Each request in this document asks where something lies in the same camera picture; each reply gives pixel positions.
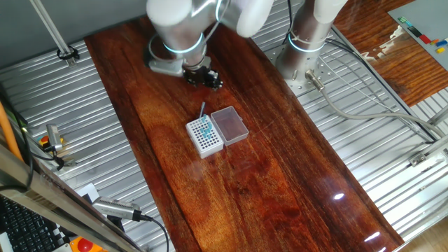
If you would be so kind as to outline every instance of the blue led ring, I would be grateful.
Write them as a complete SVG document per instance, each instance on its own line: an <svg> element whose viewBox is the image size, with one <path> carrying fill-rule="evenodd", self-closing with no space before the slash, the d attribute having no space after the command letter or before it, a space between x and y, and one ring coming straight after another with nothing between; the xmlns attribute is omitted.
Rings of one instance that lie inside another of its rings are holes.
<svg viewBox="0 0 448 252"><path fill-rule="evenodd" d="M196 44L192 47L190 47L189 49L185 49L185 50L174 50L169 48L167 45L165 45L165 43L163 43L163 45L165 46L166 49L168 49L168 51L172 52L172 53L176 53L176 54L184 54L184 53L189 53L192 50L194 50L198 45L201 44L202 39L204 38L204 34L201 34L201 36L199 37L199 40L196 42Z"/></svg>
<svg viewBox="0 0 448 252"><path fill-rule="evenodd" d="M288 35L288 38L289 38L289 43L296 49L296 50L299 50L299 51L302 51L302 52L305 52L305 53L314 53L314 52L317 52L317 51L319 51L320 49L322 49L322 47L325 45L322 45L320 48L318 48L318 49L314 49L314 50L305 50L305 49L301 49L300 47L298 47L298 46L296 46L294 43L293 43L293 41L291 40L291 34L289 34Z"/></svg>

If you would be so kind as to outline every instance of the plastic box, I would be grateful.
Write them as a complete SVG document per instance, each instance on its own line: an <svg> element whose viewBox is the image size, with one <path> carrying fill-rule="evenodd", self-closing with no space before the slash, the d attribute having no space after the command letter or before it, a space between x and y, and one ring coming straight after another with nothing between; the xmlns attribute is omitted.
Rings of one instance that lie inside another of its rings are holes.
<svg viewBox="0 0 448 252"><path fill-rule="evenodd" d="M201 158L206 158L223 149L224 142L208 115L189 122L186 127L188 135Z"/></svg>
<svg viewBox="0 0 448 252"><path fill-rule="evenodd" d="M249 131L233 106L213 112L211 114L211 121L226 146L245 139L249 134Z"/></svg>

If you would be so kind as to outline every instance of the metal grating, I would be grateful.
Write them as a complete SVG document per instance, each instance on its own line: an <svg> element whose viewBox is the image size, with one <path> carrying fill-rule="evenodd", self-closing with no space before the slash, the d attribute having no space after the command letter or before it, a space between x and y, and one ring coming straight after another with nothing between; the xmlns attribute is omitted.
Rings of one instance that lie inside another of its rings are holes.
<svg viewBox="0 0 448 252"><path fill-rule="evenodd" d="M343 41L335 33L331 36ZM265 54L274 63L281 51L282 46ZM388 109L341 81L322 60L370 98L375 98L373 93L376 93L395 112L410 111L403 101L389 92L385 83L374 78L353 55L326 44L316 75L324 82L336 106L345 112L372 114L388 112ZM435 164L424 164L426 167L420 169L409 162L419 151L429 147L427 138L415 132L416 125L408 127L396 118L347 120L335 114L313 85L287 83L324 137L405 241L448 214L445 204L448 200L446 161L441 159ZM439 104L444 106L447 101L439 101Z"/></svg>
<svg viewBox="0 0 448 252"><path fill-rule="evenodd" d="M100 196L132 201L162 222L88 49L84 42L73 47L80 53L74 68L52 52L0 70L0 83L35 139L46 134L46 124L57 124L64 137L58 155L76 161L55 172L65 183L74 190L93 183ZM156 224L128 220L123 226L142 248L166 251Z"/></svg>

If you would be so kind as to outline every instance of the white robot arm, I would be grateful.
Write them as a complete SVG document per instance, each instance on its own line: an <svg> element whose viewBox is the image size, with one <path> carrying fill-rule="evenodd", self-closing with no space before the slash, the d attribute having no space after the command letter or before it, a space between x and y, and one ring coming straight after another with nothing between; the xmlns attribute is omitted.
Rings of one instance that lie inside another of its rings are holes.
<svg viewBox="0 0 448 252"><path fill-rule="evenodd" d="M205 56L207 39L203 31L220 22L248 38L266 22L274 0L148 0L146 12L166 49L179 59L158 62L150 59L153 71L183 76L189 83L220 88L218 73Z"/></svg>
<svg viewBox="0 0 448 252"><path fill-rule="evenodd" d="M294 17L285 50L276 67L287 80L305 82L305 73L314 70L319 53L337 14L347 0L305 0Z"/></svg>

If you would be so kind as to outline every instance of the wooden panel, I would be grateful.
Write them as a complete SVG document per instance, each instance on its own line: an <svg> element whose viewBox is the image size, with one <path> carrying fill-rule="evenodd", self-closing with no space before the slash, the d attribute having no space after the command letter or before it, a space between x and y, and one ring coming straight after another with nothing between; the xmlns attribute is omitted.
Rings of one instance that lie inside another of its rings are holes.
<svg viewBox="0 0 448 252"><path fill-rule="evenodd" d="M252 41L222 27L213 35L208 55L224 81L214 92L147 69L142 52L153 32L142 18L85 42L177 251L402 244ZM203 101L208 114L234 106L250 133L201 160L185 124Z"/></svg>
<svg viewBox="0 0 448 252"><path fill-rule="evenodd" d="M413 106L448 87L448 71L388 14L412 0L349 0L336 27Z"/></svg>
<svg viewBox="0 0 448 252"><path fill-rule="evenodd" d="M413 239L402 252L448 252L448 218Z"/></svg>

